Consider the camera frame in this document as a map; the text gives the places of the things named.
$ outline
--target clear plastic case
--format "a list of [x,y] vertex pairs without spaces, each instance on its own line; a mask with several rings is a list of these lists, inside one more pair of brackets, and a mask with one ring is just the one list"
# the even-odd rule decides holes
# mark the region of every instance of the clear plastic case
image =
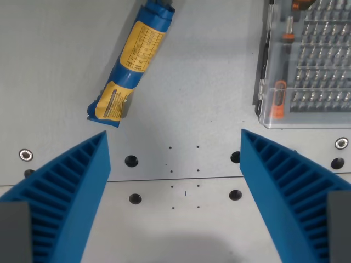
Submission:
[[275,0],[259,121],[267,128],[351,128],[351,0],[306,11]]

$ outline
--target blue cylindrical package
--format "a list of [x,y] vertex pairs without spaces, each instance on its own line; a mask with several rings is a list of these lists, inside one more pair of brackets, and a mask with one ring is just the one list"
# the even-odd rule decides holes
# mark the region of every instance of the blue cylindrical package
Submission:
[[104,91],[89,105],[88,119],[118,127],[123,104],[138,85],[172,22],[175,9],[162,0],[148,0],[135,19]]

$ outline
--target black hole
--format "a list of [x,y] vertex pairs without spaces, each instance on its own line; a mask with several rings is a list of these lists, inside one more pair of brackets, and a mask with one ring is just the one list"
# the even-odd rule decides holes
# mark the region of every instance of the black hole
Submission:
[[24,171],[24,177],[28,178],[32,173],[34,173],[35,171],[32,169],[28,169]]
[[232,190],[229,193],[229,198],[233,201],[238,201],[242,197],[242,193],[239,190]]
[[340,169],[344,166],[345,161],[343,158],[335,158],[332,162],[331,162],[331,168],[337,170]]
[[23,152],[23,153],[22,153],[22,157],[25,158],[25,159],[27,159],[27,158],[30,157],[30,155],[29,155],[29,153],[27,153],[27,152]]
[[240,163],[240,152],[233,152],[230,156],[230,160],[233,163]]
[[126,163],[126,165],[127,165],[128,167],[135,167],[135,166],[137,166],[138,163],[139,163],[137,157],[134,156],[134,155],[129,155],[129,156],[127,156],[126,159],[124,160],[124,162]]
[[140,204],[141,203],[141,196],[138,195],[137,193],[134,193],[132,195],[129,196],[129,201],[132,203],[132,204]]

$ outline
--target blue ribbed gripper pad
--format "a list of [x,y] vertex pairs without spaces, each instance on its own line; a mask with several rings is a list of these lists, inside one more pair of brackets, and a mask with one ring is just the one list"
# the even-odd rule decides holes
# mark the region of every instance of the blue ribbed gripper pad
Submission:
[[282,262],[330,262],[326,196],[351,185],[247,130],[241,133],[240,169]]

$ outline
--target small hole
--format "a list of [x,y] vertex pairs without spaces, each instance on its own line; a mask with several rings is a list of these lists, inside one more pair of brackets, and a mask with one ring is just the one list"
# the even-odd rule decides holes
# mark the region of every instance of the small hole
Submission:
[[230,160],[233,163],[240,163],[240,152],[233,152],[230,156]]
[[331,168],[338,170],[340,168],[342,168],[345,164],[345,161],[343,158],[335,158],[332,162],[331,162]]
[[29,162],[33,159],[33,153],[28,149],[22,149],[19,152],[22,161]]
[[28,178],[32,173],[34,173],[35,171],[32,169],[28,169],[24,171],[24,177]]
[[25,159],[27,159],[27,158],[30,157],[30,155],[29,155],[29,153],[27,153],[27,152],[23,152],[23,153],[22,153],[22,157],[25,158]]
[[239,190],[232,190],[229,193],[229,198],[233,201],[238,201],[242,197],[242,193]]
[[135,167],[138,165],[139,163],[139,160],[137,159],[136,156],[134,155],[129,155],[126,157],[126,159],[124,160],[124,162],[126,163],[126,165],[128,167]]
[[132,203],[132,204],[140,204],[141,203],[141,196],[137,193],[134,193],[132,195],[129,196],[129,201]]

